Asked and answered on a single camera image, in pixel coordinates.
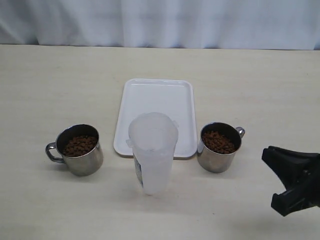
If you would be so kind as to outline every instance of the white table surface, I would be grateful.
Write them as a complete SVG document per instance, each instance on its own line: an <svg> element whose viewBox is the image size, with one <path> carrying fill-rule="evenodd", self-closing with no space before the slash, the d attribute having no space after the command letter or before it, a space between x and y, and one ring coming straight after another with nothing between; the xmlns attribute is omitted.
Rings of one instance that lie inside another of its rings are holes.
<svg viewBox="0 0 320 240"><path fill-rule="evenodd" d="M320 151L320 52L0 46L1 240L318 240L320 210L282 217L284 187L263 148ZM146 196L132 159L113 150L125 82L187 80L197 130L246 129L229 170L174 161L165 193ZM100 133L101 169L75 177L45 146L64 128Z"/></svg>

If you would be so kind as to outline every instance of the metal cup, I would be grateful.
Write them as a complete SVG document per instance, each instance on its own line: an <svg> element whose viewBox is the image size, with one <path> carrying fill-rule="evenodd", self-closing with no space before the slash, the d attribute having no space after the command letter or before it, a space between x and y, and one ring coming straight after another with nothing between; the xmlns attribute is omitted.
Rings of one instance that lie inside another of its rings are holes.
<svg viewBox="0 0 320 240"><path fill-rule="evenodd" d="M74 137L82 135L97 138L98 141L95 147L87 154L81 156L69 157L63 155L62 152L68 142ZM53 156L50 153L51 149L56 149L62 158ZM55 142L51 142L45 147L45 153L51 161L59 164L66 164L70 172L79 177L95 173L104 161L103 153L99 144L99 133L93 126L86 124L73 125L65 129L58 135Z"/></svg>
<svg viewBox="0 0 320 240"><path fill-rule="evenodd" d="M210 150L203 142L203 135L210 131L216 131L225 135L235 146L235 151L229 154L221 154ZM201 167L212 173L222 173L226 171L233 161L236 152L241 147L242 137L245 130L238 126L236 128L222 122L212 122L205 125L200 132L197 159Z"/></svg>

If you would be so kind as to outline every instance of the white plastic tray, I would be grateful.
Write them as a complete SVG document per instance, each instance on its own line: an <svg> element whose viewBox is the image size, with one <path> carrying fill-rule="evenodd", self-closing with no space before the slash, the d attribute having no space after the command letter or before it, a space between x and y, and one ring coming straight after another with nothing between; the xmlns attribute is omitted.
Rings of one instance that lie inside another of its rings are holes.
<svg viewBox="0 0 320 240"><path fill-rule="evenodd" d="M197 151L194 92L184 80L134 78L126 82L116 125L113 147L123 156L132 156L129 125L138 115L159 112L178 124L179 137L175 158L189 158Z"/></svg>

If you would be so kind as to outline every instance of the translucent plastic container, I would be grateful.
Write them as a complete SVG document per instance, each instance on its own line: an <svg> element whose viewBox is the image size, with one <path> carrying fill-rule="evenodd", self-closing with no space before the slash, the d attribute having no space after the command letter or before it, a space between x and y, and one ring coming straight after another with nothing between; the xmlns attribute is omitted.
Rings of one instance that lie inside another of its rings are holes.
<svg viewBox="0 0 320 240"><path fill-rule="evenodd" d="M136 176L144 193L163 191L169 180L178 141L177 123L159 112L144 113L129 126Z"/></svg>

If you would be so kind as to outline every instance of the white backdrop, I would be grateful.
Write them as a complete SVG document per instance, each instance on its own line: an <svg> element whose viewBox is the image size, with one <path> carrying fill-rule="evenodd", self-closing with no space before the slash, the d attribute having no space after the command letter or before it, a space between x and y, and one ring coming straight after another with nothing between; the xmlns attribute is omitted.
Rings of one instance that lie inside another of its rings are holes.
<svg viewBox="0 0 320 240"><path fill-rule="evenodd" d="M320 49L320 0L0 0L0 43Z"/></svg>

